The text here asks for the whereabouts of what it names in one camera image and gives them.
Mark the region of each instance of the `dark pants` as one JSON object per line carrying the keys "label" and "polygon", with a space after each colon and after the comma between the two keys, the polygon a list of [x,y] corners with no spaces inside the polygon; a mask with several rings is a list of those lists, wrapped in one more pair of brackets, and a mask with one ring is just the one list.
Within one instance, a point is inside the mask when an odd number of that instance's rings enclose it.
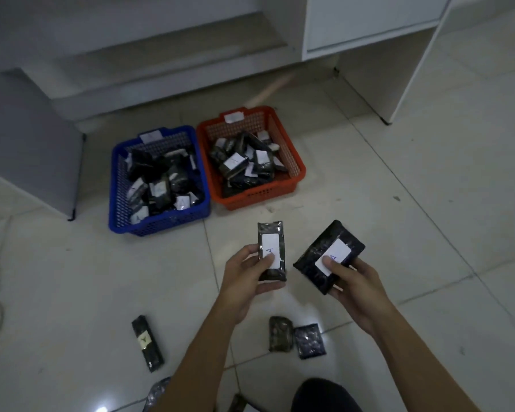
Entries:
{"label": "dark pants", "polygon": [[363,412],[340,385],[330,380],[306,380],[295,393],[292,412]]}

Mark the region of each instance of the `white cabinet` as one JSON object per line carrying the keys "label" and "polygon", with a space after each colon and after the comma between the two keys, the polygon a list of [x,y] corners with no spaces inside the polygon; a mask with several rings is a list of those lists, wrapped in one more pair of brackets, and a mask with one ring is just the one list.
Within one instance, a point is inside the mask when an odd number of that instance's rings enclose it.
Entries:
{"label": "white cabinet", "polygon": [[440,19],[448,0],[308,0],[306,49]]}

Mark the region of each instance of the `plastic basket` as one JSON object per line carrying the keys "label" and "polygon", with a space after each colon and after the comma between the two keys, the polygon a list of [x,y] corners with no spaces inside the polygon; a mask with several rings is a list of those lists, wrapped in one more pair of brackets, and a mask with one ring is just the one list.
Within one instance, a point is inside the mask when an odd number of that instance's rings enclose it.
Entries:
{"label": "plastic basket", "polygon": [[[112,150],[109,228],[115,233],[131,233],[142,237],[180,224],[185,224],[186,222],[206,218],[210,215],[210,191],[208,189],[208,182],[204,176],[202,153],[200,152],[194,129],[191,126],[181,126],[172,129],[161,127],[155,130],[160,130],[164,139],[145,144],[138,136],[135,139],[117,144]],[[194,173],[192,170],[188,170],[187,173],[189,177],[196,182],[200,190],[204,192],[204,201],[186,210],[165,211],[162,214],[147,217],[138,224],[131,224],[131,210],[126,200],[126,192],[132,184],[128,180],[127,165],[125,162],[125,159],[128,157],[128,152],[139,149],[156,156],[172,148],[191,145],[193,145],[195,149],[200,175]]]}
{"label": "plastic basket", "polygon": [[[244,119],[227,123],[225,116],[227,116],[227,120],[232,121],[231,115],[237,112],[241,112]],[[208,159],[208,151],[215,144],[216,139],[233,137],[243,130],[249,132],[267,130],[272,141],[281,147],[279,157],[288,169],[288,173],[276,172],[273,182],[248,189],[229,198],[223,198],[223,177]],[[224,112],[220,114],[219,118],[200,123],[197,127],[197,137],[203,152],[204,169],[210,185],[210,195],[215,202],[223,204],[229,211],[292,193],[295,191],[298,182],[305,177],[305,166],[302,159],[295,150],[288,134],[286,134],[286,130],[284,130],[275,110],[271,107],[239,108]]]}

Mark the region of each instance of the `human hand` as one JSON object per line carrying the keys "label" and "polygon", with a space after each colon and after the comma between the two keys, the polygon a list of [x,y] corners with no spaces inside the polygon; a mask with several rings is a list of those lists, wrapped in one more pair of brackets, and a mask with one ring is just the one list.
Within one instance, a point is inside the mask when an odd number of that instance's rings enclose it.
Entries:
{"label": "human hand", "polygon": [[351,262],[356,271],[328,256],[323,257],[322,262],[340,277],[336,285],[341,291],[332,288],[330,295],[340,301],[359,327],[376,339],[378,328],[398,312],[389,300],[376,269],[359,258]]}
{"label": "human hand", "polygon": [[258,283],[261,274],[275,261],[274,254],[269,254],[261,260],[258,256],[248,258],[249,255],[257,253],[258,249],[258,244],[245,245],[225,265],[217,300],[226,306],[229,312],[234,313],[237,324],[246,317],[254,296],[281,289],[286,285],[285,282]]}

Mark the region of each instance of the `right hand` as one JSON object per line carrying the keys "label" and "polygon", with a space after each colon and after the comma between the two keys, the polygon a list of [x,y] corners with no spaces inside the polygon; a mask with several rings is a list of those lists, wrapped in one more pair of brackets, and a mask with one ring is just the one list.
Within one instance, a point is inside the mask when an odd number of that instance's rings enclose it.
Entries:
{"label": "right hand", "polygon": [[340,277],[336,285],[342,290],[332,288],[330,295],[343,305],[359,327],[375,339],[378,328],[398,312],[389,300],[376,269],[359,258],[351,262],[356,271],[328,256],[323,257],[322,262]]}

